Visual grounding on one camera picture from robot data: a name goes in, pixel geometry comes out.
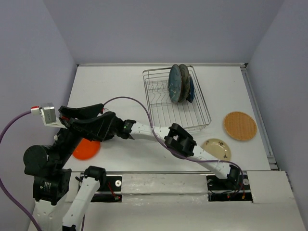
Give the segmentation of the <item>teal blossom round plate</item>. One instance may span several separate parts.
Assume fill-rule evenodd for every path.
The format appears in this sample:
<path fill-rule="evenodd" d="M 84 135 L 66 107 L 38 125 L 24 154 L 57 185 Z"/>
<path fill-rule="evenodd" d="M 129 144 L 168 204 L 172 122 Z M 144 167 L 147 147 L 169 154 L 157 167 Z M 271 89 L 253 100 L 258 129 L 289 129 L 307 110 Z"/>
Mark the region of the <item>teal blossom round plate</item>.
<path fill-rule="evenodd" d="M 171 101 L 177 103 L 180 99 L 182 89 L 182 79 L 180 67 L 177 64 L 174 64 L 169 72 L 168 77 L 168 93 Z"/>

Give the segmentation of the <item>dark blue leaf plate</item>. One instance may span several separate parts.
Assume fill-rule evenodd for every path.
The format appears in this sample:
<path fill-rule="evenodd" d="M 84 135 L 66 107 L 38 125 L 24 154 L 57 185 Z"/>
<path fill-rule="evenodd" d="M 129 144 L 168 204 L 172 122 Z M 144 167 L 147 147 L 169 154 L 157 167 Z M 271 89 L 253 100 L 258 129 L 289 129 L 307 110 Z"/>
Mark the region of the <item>dark blue leaf plate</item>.
<path fill-rule="evenodd" d="M 190 87 L 188 96 L 186 97 L 186 100 L 190 103 L 192 103 L 195 99 L 195 89 L 194 89 L 194 82 L 192 76 L 190 76 Z"/>

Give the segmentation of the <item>grey deer pattern plate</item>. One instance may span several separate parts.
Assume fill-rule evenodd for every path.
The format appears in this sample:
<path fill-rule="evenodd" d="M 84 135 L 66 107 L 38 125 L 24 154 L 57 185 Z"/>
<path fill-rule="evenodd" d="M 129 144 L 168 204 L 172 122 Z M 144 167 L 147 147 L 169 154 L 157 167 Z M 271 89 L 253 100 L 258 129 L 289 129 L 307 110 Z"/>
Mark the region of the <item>grey deer pattern plate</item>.
<path fill-rule="evenodd" d="M 188 67 L 185 64 L 179 65 L 180 72 L 181 72 L 181 80 L 182 80 L 182 88 L 181 88 L 181 94 L 179 98 L 179 102 L 183 102 L 186 100 L 186 98 L 189 95 L 190 92 L 190 83 L 191 83 L 191 77 L 189 74 Z"/>

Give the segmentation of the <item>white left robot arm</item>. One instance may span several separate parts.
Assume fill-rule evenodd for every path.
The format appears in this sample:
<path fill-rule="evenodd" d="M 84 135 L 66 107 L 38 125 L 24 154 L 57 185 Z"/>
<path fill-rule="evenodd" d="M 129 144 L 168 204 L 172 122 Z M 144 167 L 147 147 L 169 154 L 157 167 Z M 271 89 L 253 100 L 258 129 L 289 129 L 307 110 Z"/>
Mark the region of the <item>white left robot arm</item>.
<path fill-rule="evenodd" d="M 62 215 L 72 170 L 64 166 L 82 139 L 103 141 L 103 124 L 112 117 L 103 115 L 102 103 L 69 108 L 61 106 L 57 117 L 53 104 L 34 106 L 31 114 L 40 115 L 44 125 L 59 128 L 52 145 L 33 145 L 23 157 L 24 173 L 34 177 L 33 198 L 38 213 L 38 227 L 43 231 L 78 231 L 97 190 L 106 186 L 106 170 L 89 166 L 75 199 Z"/>

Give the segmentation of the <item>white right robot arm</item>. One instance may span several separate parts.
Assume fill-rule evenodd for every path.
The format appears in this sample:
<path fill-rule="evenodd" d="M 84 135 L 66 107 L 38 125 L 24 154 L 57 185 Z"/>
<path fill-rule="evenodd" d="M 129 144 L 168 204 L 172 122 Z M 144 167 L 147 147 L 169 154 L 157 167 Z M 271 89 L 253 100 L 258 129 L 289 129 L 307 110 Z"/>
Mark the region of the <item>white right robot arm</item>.
<path fill-rule="evenodd" d="M 159 142 L 179 159 L 199 163 L 221 179 L 225 188 L 232 189 L 243 178 L 241 168 L 228 160 L 220 160 L 202 149 L 193 136 L 179 124 L 170 127 L 153 127 L 135 120 L 121 120 L 115 113 L 107 112 L 91 119 L 69 119 L 69 127 L 82 138 L 73 156 L 87 160 L 99 150 L 99 143 L 114 136 L 131 140 L 153 140 Z"/>

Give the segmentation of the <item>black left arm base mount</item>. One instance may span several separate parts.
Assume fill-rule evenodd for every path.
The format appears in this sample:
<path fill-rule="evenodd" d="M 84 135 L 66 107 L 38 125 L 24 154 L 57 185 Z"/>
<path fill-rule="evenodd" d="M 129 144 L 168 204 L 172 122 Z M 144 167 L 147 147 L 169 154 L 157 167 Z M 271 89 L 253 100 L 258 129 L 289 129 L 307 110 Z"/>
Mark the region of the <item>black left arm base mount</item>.
<path fill-rule="evenodd" d="M 91 202 L 116 203 L 122 201 L 122 176 L 105 175 L 105 184 L 94 194 Z"/>

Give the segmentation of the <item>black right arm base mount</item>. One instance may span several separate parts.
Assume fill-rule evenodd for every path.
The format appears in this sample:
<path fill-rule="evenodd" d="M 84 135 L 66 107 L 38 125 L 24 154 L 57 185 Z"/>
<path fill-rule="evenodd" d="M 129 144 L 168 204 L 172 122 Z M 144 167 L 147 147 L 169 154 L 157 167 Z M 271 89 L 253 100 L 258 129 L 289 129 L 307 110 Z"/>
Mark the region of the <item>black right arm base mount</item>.
<path fill-rule="evenodd" d="M 238 193 L 241 185 L 234 186 L 229 181 L 218 179 L 215 175 L 207 175 L 206 180 L 209 202 L 253 201 L 247 175 L 244 175 L 244 184 Z"/>

